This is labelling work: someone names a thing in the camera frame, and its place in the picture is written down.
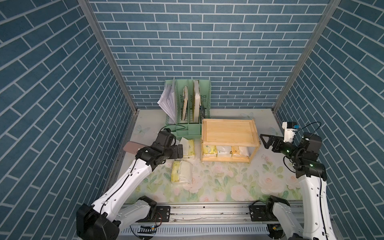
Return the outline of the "yellow green tissue pack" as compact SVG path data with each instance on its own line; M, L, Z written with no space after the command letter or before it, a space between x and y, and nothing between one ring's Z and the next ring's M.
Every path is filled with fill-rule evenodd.
M181 138L180 144L183 147L183 159L195 158L195 141Z

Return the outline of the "white tissue pack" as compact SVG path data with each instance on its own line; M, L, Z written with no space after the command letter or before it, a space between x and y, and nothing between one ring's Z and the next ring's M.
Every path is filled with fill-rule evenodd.
M231 146L216 146L218 158L231 158L232 147Z

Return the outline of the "wooden two-tier shelf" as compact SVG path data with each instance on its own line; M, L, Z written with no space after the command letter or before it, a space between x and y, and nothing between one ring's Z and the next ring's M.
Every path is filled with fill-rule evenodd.
M203 162L250 163L258 152L261 142L254 120L204 119L202 123L202 147L244 146L248 147L249 158L204 158Z

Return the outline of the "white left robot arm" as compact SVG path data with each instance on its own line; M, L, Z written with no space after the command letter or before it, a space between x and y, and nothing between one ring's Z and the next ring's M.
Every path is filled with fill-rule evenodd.
M183 156L171 130L159 131L151 146L138 150L128 170L91 205L82 204L76 212L76 233L82 240L115 240L120 231L137 221L156 219L157 202L147 196L124 208L126 200L157 166Z

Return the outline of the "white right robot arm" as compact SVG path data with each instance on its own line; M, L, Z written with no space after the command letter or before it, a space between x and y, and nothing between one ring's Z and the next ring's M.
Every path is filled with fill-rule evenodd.
M296 179L299 182L304 207L304 224L300 224L292 213L288 201L270 196L266 212L280 223L289 240L334 240L336 235L331 223L327 203L327 173L318 162L322 138L305 132L298 146L284 142L283 137L260 135L264 147L272 148L292 160Z

